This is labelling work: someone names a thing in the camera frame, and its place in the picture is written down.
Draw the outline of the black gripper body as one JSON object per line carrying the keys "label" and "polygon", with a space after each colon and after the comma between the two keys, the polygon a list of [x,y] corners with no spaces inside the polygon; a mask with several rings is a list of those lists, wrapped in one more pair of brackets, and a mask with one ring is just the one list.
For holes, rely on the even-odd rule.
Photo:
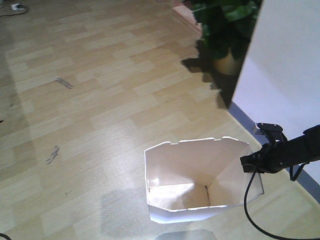
{"label": "black gripper body", "polygon": [[259,151],[240,157],[245,173],[275,174],[287,168],[284,157],[287,142],[265,143]]}

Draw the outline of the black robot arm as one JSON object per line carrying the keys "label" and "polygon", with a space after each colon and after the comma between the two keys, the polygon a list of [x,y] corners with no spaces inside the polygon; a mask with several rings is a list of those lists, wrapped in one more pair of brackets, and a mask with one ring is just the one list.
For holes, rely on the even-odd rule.
{"label": "black robot arm", "polygon": [[275,174],[282,169],[320,159],[320,126],[316,125],[303,135],[288,140],[277,124],[257,123],[257,133],[266,136],[268,143],[250,155],[240,157],[245,173]]}

